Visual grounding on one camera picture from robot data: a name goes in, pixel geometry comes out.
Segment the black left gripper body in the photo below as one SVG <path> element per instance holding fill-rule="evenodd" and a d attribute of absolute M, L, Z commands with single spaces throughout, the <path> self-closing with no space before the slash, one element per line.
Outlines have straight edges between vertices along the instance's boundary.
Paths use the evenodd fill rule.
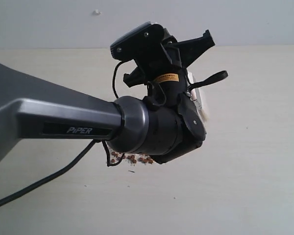
<path fill-rule="evenodd" d="M 123 82 L 128 87 L 146 85 L 152 104 L 177 106 L 180 95 L 189 92 L 187 68 L 214 45 L 208 29 L 200 37 L 180 42 L 165 29 L 163 39 L 134 56 L 137 67 L 124 74 Z"/>

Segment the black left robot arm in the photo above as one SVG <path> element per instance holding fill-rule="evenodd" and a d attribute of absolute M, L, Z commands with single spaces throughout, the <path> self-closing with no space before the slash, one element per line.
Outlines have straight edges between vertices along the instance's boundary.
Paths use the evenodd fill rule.
<path fill-rule="evenodd" d="M 146 153 L 159 164 L 200 148 L 206 130 L 191 92 L 225 79 L 227 72 L 191 83 L 187 68 L 214 44 L 209 30 L 182 42 L 156 25 L 125 34 L 111 45 L 111 54 L 121 63 L 136 62 L 124 82 L 147 85 L 148 93 L 113 102 L 0 63 L 0 162 L 23 139 L 104 141 L 121 153 Z"/>

